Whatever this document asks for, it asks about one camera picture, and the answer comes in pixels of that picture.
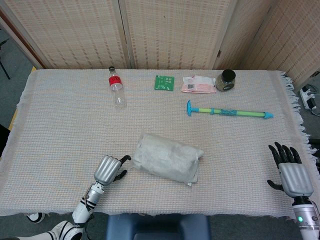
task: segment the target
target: toy syringe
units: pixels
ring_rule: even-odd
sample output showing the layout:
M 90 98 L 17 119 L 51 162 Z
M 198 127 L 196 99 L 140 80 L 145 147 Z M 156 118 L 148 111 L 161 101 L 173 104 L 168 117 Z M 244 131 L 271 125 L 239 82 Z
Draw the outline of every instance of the toy syringe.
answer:
M 192 112 L 198 113 L 208 113 L 208 114 L 219 114 L 225 116 L 247 116 L 247 117 L 261 117 L 265 119 L 273 118 L 274 115 L 270 112 L 256 112 L 256 111 L 241 111 L 241 110 L 227 110 L 219 108 L 200 108 L 200 107 L 191 107 L 190 100 L 186 104 L 186 112 L 191 116 Z

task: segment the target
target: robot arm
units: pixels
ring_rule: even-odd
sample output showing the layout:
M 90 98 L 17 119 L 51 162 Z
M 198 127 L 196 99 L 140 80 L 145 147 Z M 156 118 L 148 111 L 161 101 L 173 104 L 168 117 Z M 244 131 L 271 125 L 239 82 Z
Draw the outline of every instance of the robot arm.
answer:
M 285 145 L 274 143 L 277 150 L 269 145 L 276 166 L 279 169 L 282 184 L 275 184 L 268 180 L 267 183 L 276 190 L 285 192 L 294 199 L 292 204 L 295 217 L 303 240 L 319 239 L 319 211 L 309 197 L 314 192 L 307 169 L 302 165 L 298 152 Z
M 104 187 L 122 179 L 126 175 L 127 170 L 123 170 L 121 174 L 117 175 L 118 170 L 126 160 L 131 160 L 131 157 L 125 155 L 121 160 L 118 160 L 112 156 L 104 156 L 94 173 L 96 182 L 87 189 L 72 214 L 73 224 L 68 221 L 62 221 L 51 231 L 39 235 L 6 238 L 5 240 L 80 240 L 84 228 L 91 219 L 92 213 L 104 193 Z

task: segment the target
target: robot finger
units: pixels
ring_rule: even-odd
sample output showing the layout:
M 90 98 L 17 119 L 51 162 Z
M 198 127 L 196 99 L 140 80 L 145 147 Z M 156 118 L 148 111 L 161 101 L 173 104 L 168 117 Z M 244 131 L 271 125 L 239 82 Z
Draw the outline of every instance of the robot finger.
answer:
M 294 162 L 297 164 L 302 164 L 299 153 L 293 147 L 290 147 L 290 150 L 293 154 Z
M 277 168 L 279 168 L 279 164 L 282 163 L 281 157 L 279 156 L 277 150 L 273 146 L 269 145 L 269 149 L 272 152 L 272 155 L 273 155 L 273 158 L 274 158 L 274 161 L 275 161 Z
M 285 154 L 286 154 L 286 157 L 287 157 L 287 159 L 288 159 L 288 162 L 289 162 L 289 163 L 294 163 L 295 160 L 294 160 L 294 157 L 292 156 L 292 153 L 291 153 L 290 149 L 289 149 L 287 146 L 285 146 L 285 145 L 282 145 L 282 148 L 283 148 L 284 151 L 285 151 Z
M 267 180 L 266 181 L 270 187 L 272 187 L 275 190 L 280 190 L 284 192 L 284 187 L 281 184 L 275 184 L 273 181 L 271 180 Z
M 131 157 L 129 155 L 125 155 L 123 158 L 120 159 L 121 166 L 124 164 L 127 160 L 131 160 Z
M 279 152 L 279 155 L 280 155 L 280 157 L 282 159 L 282 162 L 283 163 L 287 163 L 288 159 L 287 159 L 286 153 L 285 153 L 284 149 L 282 148 L 282 146 L 280 145 L 280 143 L 275 141 L 274 144 L 278 148 L 278 152 Z
M 127 174 L 127 170 L 123 170 L 119 175 L 115 176 L 114 182 L 122 179 Z

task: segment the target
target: white tablecloth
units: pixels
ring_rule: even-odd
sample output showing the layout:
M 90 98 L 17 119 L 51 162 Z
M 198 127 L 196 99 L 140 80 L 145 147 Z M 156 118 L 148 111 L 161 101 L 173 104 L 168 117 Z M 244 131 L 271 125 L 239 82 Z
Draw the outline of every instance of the white tablecloth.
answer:
M 127 175 L 105 188 L 96 211 L 292 217 L 293 200 L 267 184 L 280 183 L 268 149 L 274 141 L 298 150 L 320 206 L 319 173 L 281 72 L 237 70 L 235 88 L 216 94 L 183 93 L 182 79 L 214 78 L 220 70 L 117 72 L 128 101 L 124 110 L 113 106 L 106 69 L 31 73 L 0 161 L 0 215 L 72 212 L 101 157 L 133 156 L 143 131 L 202 149 L 198 182 L 189 187 L 127 162 Z M 154 90 L 156 75 L 173 76 L 174 91 Z M 274 118 L 187 116 L 187 100 L 194 107 L 270 112 Z

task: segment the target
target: plastic bag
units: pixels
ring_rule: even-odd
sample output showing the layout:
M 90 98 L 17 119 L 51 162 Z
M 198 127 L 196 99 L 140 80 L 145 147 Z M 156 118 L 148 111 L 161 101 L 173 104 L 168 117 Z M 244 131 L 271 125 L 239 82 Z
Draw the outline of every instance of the plastic bag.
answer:
M 132 160 L 136 169 L 191 185 L 198 180 L 198 161 L 203 155 L 193 146 L 145 133 Z
M 183 77 L 181 91 L 184 93 L 215 94 L 216 79 L 206 76 L 185 76 Z

